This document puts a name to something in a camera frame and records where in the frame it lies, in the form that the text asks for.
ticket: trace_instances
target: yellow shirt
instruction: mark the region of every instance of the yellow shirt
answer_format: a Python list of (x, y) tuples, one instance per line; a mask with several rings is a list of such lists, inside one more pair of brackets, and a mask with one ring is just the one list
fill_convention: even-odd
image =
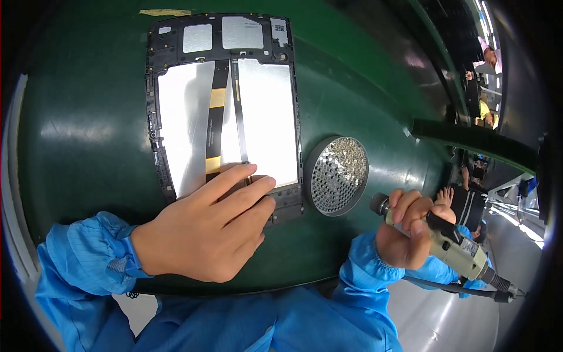
[[(491, 112), (491, 110), (489, 109), (489, 106), (487, 105), (487, 103), (485, 103), (482, 100), (479, 100), (479, 102), (481, 103), (481, 120), (485, 119), (485, 116)], [(493, 129), (498, 127), (498, 115), (497, 114), (491, 114), (493, 116)]]

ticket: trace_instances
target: green table surface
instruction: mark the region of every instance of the green table surface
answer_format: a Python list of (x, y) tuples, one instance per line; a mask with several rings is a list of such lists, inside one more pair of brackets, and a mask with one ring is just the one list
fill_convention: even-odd
[[(374, 193), (403, 187), (435, 194), (448, 161), (446, 149), (403, 130), (411, 127), (413, 117), (439, 121), (440, 114), (404, 64), (324, 2), (67, 1), (26, 63), (19, 181), (35, 244), (45, 240), (54, 222), (68, 224), (109, 211), (140, 224), (166, 205), (149, 144), (144, 98), (146, 31), (166, 17), (138, 14), (148, 8), (289, 17), (303, 157), (328, 136), (351, 136), (368, 151), (369, 179), (359, 203), (344, 216), (325, 217), (307, 204), (300, 219), (266, 229), (256, 254), (228, 283), (162, 275), (138, 280), (137, 291), (246, 293), (333, 277), (346, 259), (350, 240), (376, 230), (381, 222), (368, 206)], [(433, 67), (425, 69), (435, 74)]]

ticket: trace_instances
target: electric screwdriver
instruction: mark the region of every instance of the electric screwdriver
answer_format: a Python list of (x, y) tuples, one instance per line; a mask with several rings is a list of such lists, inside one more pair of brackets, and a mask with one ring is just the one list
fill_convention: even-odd
[[(369, 207), (376, 214), (383, 216), (387, 225), (395, 227), (410, 237), (410, 233), (402, 230), (401, 224), (393, 223), (388, 195), (377, 193), (373, 196)], [(432, 239), (430, 254), (468, 280), (482, 280), (497, 290), (508, 293), (510, 300), (518, 294), (519, 289), (514, 284), (501, 278), (493, 268), (489, 267), (483, 249), (476, 242), (463, 236), (454, 224), (434, 215), (431, 211), (422, 221), (428, 227)]]

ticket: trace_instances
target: black cable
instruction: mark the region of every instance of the black cable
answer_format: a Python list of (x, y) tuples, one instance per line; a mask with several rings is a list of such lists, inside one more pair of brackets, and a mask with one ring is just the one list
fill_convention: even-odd
[(494, 294), (496, 293), (496, 291), (483, 291), (481, 289), (472, 289), (472, 288), (464, 288), (464, 287), (459, 287), (459, 286), (454, 286), (454, 285), (446, 285), (446, 284), (437, 283), (437, 282), (433, 282), (433, 281), (417, 279), (417, 278), (413, 278), (413, 277), (410, 277), (410, 276), (404, 276), (403, 280), (407, 280), (407, 281), (410, 281), (410, 282), (413, 282), (413, 283), (419, 283), (419, 284), (422, 284), (422, 285), (432, 286), (432, 287), (436, 287), (436, 288), (439, 288), (439, 289), (444, 289), (446, 291), (454, 291), (454, 292), (457, 292), (457, 293), (467, 293), (469, 295), (488, 297), (488, 298), (493, 298)]

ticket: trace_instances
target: hand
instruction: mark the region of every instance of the hand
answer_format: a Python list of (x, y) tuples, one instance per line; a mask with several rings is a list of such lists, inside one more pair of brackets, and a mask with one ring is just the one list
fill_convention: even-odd
[(454, 189), (451, 187), (444, 187), (438, 192), (434, 205), (445, 205), (448, 208), (452, 207), (452, 200), (454, 199)]
[(435, 206), (432, 199), (422, 197), (417, 190), (405, 193), (395, 189), (389, 196), (395, 224), (401, 224), (404, 231), (410, 231), (410, 238), (392, 226), (381, 224), (376, 235), (379, 257), (389, 266), (417, 270), (430, 255), (431, 239), (428, 228), (422, 222), (428, 211), (455, 224), (455, 214), (447, 206)]
[(467, 167), (465, 167), (465, 165), (461, 167), (461, 175), (463, 176), (464, 180), (469, 180), (469, 170), (467, 169)]
[(264, 240), (262, 229), (275, 200), (264, 197), (254, 204), (276, 181), (263, 177), (216, 202), (256, 168), (235, 166), (137, 227), (131, 241), (142, 269), (148, 275), (179, 274), (205, 282), (232, 279)]
[(485, 119), (486, 119), (487, 123), (488, 123), (491, 127), (494, 126), (494, 118), (493, 118), (493, 115), (492, 115), (491, 113), (487, 113), (487, 114), (485, 115)]

